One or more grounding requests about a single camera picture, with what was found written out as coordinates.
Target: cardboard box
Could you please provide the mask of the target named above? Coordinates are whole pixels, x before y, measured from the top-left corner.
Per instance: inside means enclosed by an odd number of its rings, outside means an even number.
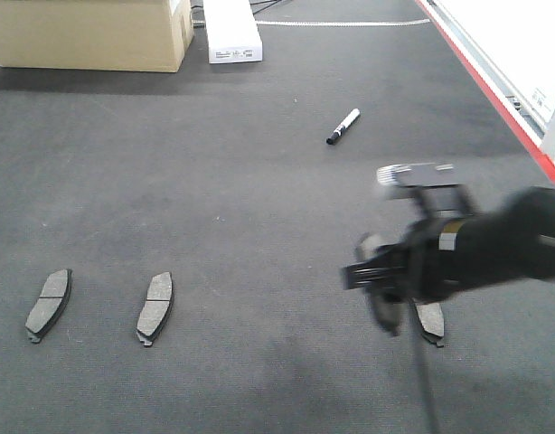
[[[190,0],[0,0],[0,66],[177,72]]]

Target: brake pad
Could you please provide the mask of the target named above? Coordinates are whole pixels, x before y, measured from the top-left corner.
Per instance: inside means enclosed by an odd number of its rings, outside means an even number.
[[[151,346],[163,329],[173,307],[173,289],[169,272],[151,280],[145,305],[136,323],[136,334],[144,346]]]
[[[46,279],[41,295],[24,325],[33,344],[41,342],[67,306],[71,294],[71,273],[70,269],[62,269]]]

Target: cable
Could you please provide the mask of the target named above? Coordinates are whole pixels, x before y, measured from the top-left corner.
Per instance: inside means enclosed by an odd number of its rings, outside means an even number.
[[[194,24],[203,27],[203,20],[193,20]],[[365,22],[319,22],[319,21],[256,21],[257,25],[275,25],[279,27],[407,27],[430,23],[428,18],[415,21],[365,21]]]
[[[418,243],[417,240],[412,242],[414,246],[412,250],[412,258],[410,260],[410,273],[408,275],[408,293],[412,296],[418,293],[420,281],[422,279],[422,272],[424,269],[424,249],[426,244],[424,242]],[[417,371],[419,373],[420,393],[422,400],[426,407],[428,416],[428,428],[432,434],[440,434],[440,424],[438,422],[438,414],[436,403],[434,402],[434,394],[432,393],[432,384],[430,383],[430,375],[428,373],[428,361],[424,352],[422,339],[420,339],[420,332],[422,327],[417,320],[418,313],[416,310],[414,297],[408,297],[408,304],[410,308],[410,323],[414,330],[412,336],[412,343],[414,346],[414,356],[416,358]]]
[[[284,1],[284,0],[268,0],[268,1],[265,1],[265,2],[262,1],[262,2],[256,3],[255,5],[261,5],[261,4],[263,4],[263,3],[272,2],[272,3],[269,3],[269,5],[265,5],[265,6],[262,7],[261,9],[258,9],[258,10],[255,11],[253,14],[254,14],[254,15],[257,15],[257,14],[259,14],[260,12],[263,12],[263,11],[265,11],[266,9],[269,9],[271,6],[275,6],[275,5],[277,5],[278,3],[281,3],[281,2],[283,2],[283,1]]]

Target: gray carpet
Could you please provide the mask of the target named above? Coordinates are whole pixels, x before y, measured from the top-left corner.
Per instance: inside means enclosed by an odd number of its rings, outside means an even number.
[[[259,18],[406,21],[413,2],[284,2]],[[428,433],[412,333],[342,291],[365,231],[409,203],[377,167],[451,162],[481,207],[547,183],[432,24],[260,27],[265,60],[173,75],[0,69],[0,433]],[[351,109],[362,117],[331,147]],[[24,321],[74,270],[38,345]],[[150,278],[172,316],[135,337]],[[555,433],[555,285],[443,305],[425,347],[442,432]]]

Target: robotic arm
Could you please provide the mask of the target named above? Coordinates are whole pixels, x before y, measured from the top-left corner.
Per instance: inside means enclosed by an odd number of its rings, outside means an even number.
[[[383,328],[395,332],[396,324],[380,312],[409,299],[432,303],[519,278],[555,278],[555,189],[532,187],[498,212],[478,213],[449,165],[383,167],[378,181],[386,197],[413,199],[422,214],[399,243],[343,269],[345,288],[365,290]]]

